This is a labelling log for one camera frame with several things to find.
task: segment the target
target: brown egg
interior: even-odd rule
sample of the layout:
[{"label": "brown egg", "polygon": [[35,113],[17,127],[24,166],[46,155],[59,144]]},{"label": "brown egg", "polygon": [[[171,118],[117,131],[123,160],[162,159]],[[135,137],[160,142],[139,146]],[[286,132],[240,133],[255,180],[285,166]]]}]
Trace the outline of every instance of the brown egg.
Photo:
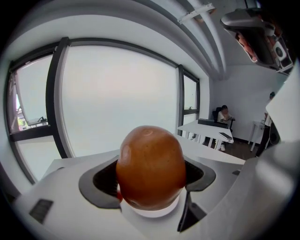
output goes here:
[{"label": "brown egg", "polygon": [[186,184],[179,142],[154,126],[137,127],[126,136],[116,173],[124,200],[141,210],[168,207]]}]

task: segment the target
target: floor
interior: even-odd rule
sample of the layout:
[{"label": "floor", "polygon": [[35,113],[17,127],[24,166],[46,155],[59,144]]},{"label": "floor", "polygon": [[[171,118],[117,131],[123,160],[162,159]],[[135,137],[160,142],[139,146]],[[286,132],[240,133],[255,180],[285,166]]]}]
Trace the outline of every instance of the floor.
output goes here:
[{"label": "floor", "polygon": [[[204,145],[208,146],[210,139],[208,137],[205,138],[205,142]],[[215,148],[215,141],[212,141],[212,148]],[[238,142],[238,141],[234,141],[233,144],[231,143],[227,143],[225,146],[225,153],[235,156],[237,158],[241,158],[243,160],[247,160],[249,158],[254,158],[255,157],[255,153],[257,151],[257,146],[254,147],[253,151],[251,152],[252,145],[248,145],[247,143],[244,142]]]}]

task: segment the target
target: black slot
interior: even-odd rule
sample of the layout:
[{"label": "black slot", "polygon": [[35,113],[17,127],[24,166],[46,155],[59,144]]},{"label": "black slot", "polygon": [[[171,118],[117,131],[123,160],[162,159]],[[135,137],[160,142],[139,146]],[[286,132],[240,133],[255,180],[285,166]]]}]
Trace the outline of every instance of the black slot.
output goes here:
[{"label": "black slot", "polygon": [[50,208],[52,207],[53,201],[40,199],[30,211],[30,215],[37,220],[40,224],[43,224]]},{"label": "black slot", "polygon": [[285,58],[285,59],[283,59],[282,61],[280,61],[281,62],[281,66],[283,67],[283,68],[285,68],[286,66],[288,66],[288,65],[290,65],[292,62],[290,61],[290,59],[288,58],[288,56]]},{"label": "black slot", "polygon": [[203,177],[203,171],[196,167],[195,165],[187,162],[187,161],[184,161],[185,164],[186,164],[186,173],[187,173],[187,176],[186,176],[186,185],[192,183],[192,182],[196,182],[197,180],[199,180],[201,177]]},{"label": "black slot", "polygon": [[117,197],[118,187],[116,165],[117,161],[97,172],[93,177],[93,183],[97,189],[114,197]]},{"label": "black slot", "polygon": [[240,173],[240,170],[235,170],[232,172],[232,174],[237,175],[237,176],[239,175],[239,173]]},{"label": "black slot", "polygon": [[183,232],[184,230],[187,230],[205,216],[205,211],[203,211],[196,203],[192,202],[190,193],[187,193],[184,210],[178,223],[177,231]]}]

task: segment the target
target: white machine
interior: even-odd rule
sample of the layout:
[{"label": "white machine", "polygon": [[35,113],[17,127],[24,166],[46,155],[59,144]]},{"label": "white machine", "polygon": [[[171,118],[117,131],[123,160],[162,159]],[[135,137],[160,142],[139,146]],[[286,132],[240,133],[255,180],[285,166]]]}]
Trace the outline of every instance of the white machine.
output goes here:
[{"label": "white machine", "polygon": [[[267,106],[281,143],[244,165],[185,157],[187,184],[165,216],[141,216],[119,202],[117,152],[81,163],[68,159],[20,196],[14,209],[39,239],[252,239],[278,218],[299,177],[299,72],[296,64]],[[282,116],[289,116],[288,125]]]}]

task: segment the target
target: white desk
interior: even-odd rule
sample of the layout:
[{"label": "white desk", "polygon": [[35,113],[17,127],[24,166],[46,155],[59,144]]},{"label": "white desk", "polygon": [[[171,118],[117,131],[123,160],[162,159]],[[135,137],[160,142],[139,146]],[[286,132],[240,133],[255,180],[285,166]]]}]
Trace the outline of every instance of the white desk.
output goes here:
[{"label": "white desk", "polygon": [[175,137],[180,143],[183,154],[186,155],[187,157],[188,156],[201,157],[201,158],[207,158],[219,162],[234,163],[234,164],[245,163],[243,159],[231,156],[224,152],[215,151],[212,148],[208,148],[202,144],[198,144],[194,141],[188,140],[185,137],[179,135],[175,135]]},{"label": "white desk", "polygon": [[263,123],[261,123],[259,121],[253,121],[253,126],[252,126],[252,129],[251,129],[251,133],[250,133],[250,137],[249,137],[249,141],[248,141],[248,145],[251,142],[253,142],[250,151],[253,151],[255,143],[258,139],[258,133],[260,132],[260,130],[263,130],[263,129],[264,129],[264,124]]},{"label": "white desk", "polygon": [[188,124],[182,125],[182,126],[178,127],[178,129],[186,131],[186,138],[188,138],[189,133],[196,134],[195,142],[200,142],[201,136],[209,137],[210,138],[210,142],[208,145],[209,148],[211,147],[212,139],[217,140],[217,144],[215,147],[215,149],[217,149],[217,150],[220,149],[222,141],[227,142],[227,143],[233,143],[233,139],[227,140],[226,138],[222,137],[219,134],[219,133],[225,133],[225,134],[229,135],[230,137],[233,137],[230,129],[198,124],[198,120],[195,120]]},{"label": "white desk", "polygon": [[[244,160],[238,157],[234,157],[220,151],[215,151],[202,144],[198,144],[196,142],[188,140],[182,136],[178,136],[178,135],[174,135],[174,136],[179,141],[183,154],[186,155],[187,157],[194,156],[194,157],[211,159],[212,161],[242,164],[242,165],[245,163]],[[104,153],[99,153],[99,154],[94,154],[94,155],[89,155],[84,157],[55,159],[48,167],[43,178],[61,167],[73,166],[75,164],[83,163],[85,161],[95,161],[97,159],[108,161],[118,154],[120,154],[120,150],[114,150],[110,152],[104,152]]]}]

